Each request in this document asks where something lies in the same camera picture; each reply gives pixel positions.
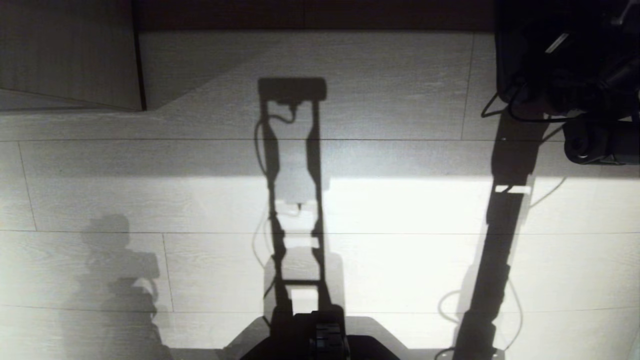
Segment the wooden floor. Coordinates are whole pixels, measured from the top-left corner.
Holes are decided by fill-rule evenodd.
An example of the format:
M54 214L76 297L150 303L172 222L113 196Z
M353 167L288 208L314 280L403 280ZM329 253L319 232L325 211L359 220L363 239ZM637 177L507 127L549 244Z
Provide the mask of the wooden floor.
M407 348L454 343L492 193L500 115L480 116L495 92L491 34L140 43L149 111L0 113L0 358L168 359L160 342L221 349L263 315L273 249L253 130L257 81L273 76L328 85L324 223L341 263L330 291ZM300 184L283 190L301 199L309 109L275 126L283 174ZM532 139L523 125L507 140ZM640 328L640 170L574 165L563 145L559 132L540 146L522 190L494 346L513 342L516 360L626 360Z

